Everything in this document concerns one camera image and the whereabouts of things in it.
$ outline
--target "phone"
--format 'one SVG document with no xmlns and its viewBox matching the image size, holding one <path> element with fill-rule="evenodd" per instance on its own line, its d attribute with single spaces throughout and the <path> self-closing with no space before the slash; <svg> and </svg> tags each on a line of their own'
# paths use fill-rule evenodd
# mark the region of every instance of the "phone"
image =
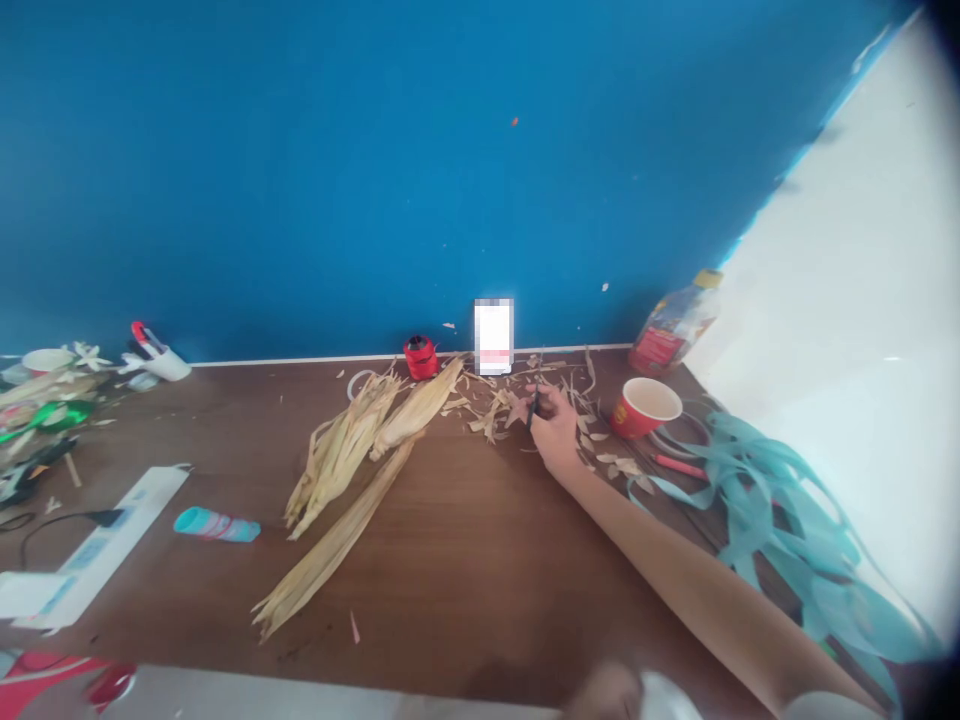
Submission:
<svg viewBox="0 0 960 720">
<path fill-rule="evenodd" d="M 477 374 L 509 373 L 513 368 L 513 300 L 474 300 L 473 337 Z"/>
</svg>

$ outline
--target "plastic bottle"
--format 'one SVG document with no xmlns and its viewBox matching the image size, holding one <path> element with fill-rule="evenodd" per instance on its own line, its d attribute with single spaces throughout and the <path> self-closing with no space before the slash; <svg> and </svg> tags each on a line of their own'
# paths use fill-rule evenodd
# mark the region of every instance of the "plastic bottle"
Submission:
<svg viewBox="0 0 960 720">
<path fill-rule="evenodd" d="M 630 365 L 647 377 L 659 377 L 679 365 L 720 314 L 718 270 L 701 270 L 692 285 L 661 300 L 630 349 Z"/>
</svg>

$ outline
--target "blue wall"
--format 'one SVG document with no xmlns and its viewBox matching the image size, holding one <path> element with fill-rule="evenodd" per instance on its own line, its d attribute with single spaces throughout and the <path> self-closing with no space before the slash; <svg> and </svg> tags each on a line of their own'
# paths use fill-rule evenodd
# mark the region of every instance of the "blue wall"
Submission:
<svg viewBox="0 0 960 720">
<path fill-rule="evenodd" d="M 908 9 L 5 2 L 0 352 L 466 348 L 485 296 L 520 346 L 632 340 Z"/>
</svg>

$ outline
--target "pen holder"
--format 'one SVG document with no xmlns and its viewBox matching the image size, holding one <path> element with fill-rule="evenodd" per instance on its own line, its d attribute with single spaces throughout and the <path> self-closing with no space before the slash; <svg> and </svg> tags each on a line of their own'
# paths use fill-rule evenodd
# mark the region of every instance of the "pen holder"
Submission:
<svg viewBox="0 0 960 720">
<path fill-rule="evenodd" d="M 173 529 L 184 535 L 199 535 L 209 540 L 251 542 L 260 534 L 260 523 L 192 507 L 180 513 Z"/>
<path fill-rule="evenodd" d="M 169 382 L 183 380 L 193 370 L 169 347 L 164 349 L 160 357 L 144 361 L 143 368 Z"/>
</svg>

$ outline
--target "white flower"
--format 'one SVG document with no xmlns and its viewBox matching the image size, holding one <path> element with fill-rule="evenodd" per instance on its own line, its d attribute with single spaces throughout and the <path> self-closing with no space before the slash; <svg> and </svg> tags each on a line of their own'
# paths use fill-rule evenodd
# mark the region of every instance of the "white flower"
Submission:
<svg viewBox="0 0 960 720">
<path fill-rule="evenodd" d="M 108 365 L 113 365 L 109 360 L 98 357 L 100 354 L 99 345 L 90 347 L 86 343 L 75 342 L 73 344 L 73 350 L 80 356 L 80 359 L 76 362 L 76 367 L 78 368 L 85 365 L 90 369 L 90 372 L 100 372 L 100 370 L 106 368 Z"/>
</svg>

